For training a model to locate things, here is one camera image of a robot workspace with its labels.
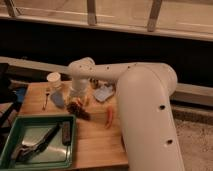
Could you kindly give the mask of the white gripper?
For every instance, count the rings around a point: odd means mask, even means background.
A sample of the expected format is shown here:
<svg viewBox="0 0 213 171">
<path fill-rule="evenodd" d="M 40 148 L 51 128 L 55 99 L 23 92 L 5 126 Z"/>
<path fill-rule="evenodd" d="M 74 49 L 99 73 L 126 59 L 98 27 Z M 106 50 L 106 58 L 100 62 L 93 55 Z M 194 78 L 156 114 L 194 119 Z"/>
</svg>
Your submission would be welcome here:
<svg viewBox="0 0 213 171">
<path fill-rule="evenodd" d="M 76 104 L 77 98 L 84 98 L 84 106 L 89 105 L 90 98 L 86 95 L 88 86 L 87 79 L 73 78 L 70 86 L 70 97 L 68 98 L 68 105 Z"/>
</svg>

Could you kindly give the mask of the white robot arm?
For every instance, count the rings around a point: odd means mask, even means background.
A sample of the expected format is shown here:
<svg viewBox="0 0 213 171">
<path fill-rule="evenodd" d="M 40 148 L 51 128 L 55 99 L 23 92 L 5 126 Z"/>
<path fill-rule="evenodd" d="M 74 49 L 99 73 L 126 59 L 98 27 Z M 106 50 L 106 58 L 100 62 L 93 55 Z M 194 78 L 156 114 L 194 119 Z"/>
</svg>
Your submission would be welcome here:
<svg viewBox="0 0 213 171">
<path fill-rule="evenodd" d="M 71 90 L 83 92 L 85 79 L 116 84 L 117 110 L 129 171 L 185 171 L 170 107 L 177 76 L 165 63 L 97 65 L 89 58 L 68 65 Z"/>
</svg>

